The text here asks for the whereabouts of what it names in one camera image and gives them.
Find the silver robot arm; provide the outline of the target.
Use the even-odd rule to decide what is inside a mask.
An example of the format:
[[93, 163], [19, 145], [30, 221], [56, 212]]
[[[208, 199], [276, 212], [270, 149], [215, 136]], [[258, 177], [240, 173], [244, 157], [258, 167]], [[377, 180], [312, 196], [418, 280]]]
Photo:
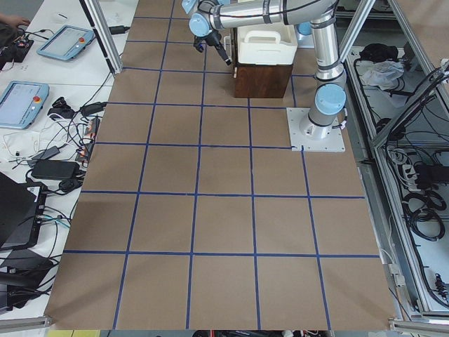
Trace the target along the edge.
[[231, 60], [222, 45], [219, 31], [251, 25], [285, 26], [309, 22], [316, 57], [317, 89], [314, 104], [300, 120], [301, 133], [311, 140], [327, 138], [333, 122], [346, 102], [343, 81], [346, 72], [338, 48], [335, 31], [336, 1], [183, 1], [189, 16], [189, 28], [194, 35], [194, 47], [203, 52], [206, 42], [218, 52], [227, 65]]

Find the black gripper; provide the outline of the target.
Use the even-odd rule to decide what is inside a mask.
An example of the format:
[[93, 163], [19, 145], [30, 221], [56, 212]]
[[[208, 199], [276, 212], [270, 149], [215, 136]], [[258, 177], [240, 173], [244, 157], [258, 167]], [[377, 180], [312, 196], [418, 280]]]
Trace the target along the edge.
[[224, 46], [222, 45], [221, 38], [222, 36], [218, 31], [212, 31], [204, 37], [194, 36], [193, 46], [198, 52], [202, 53], [204, 51], [202, 43], [205, 42], [208, 46], [212, 46], [215, 48], [218, 55], [225, 62], [226, 65], [231, 65], [232, 60], [228, 56]]

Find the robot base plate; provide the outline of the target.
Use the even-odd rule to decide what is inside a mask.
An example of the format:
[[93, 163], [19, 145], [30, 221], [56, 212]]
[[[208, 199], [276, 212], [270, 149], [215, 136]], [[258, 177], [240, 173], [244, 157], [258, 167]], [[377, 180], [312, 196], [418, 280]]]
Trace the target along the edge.
[[337, 117], [329, 126], [316, 126], [309, 120], [309, 108], [286, 109], [290, 147], [296, 152], [344, 152], [342, 130]]

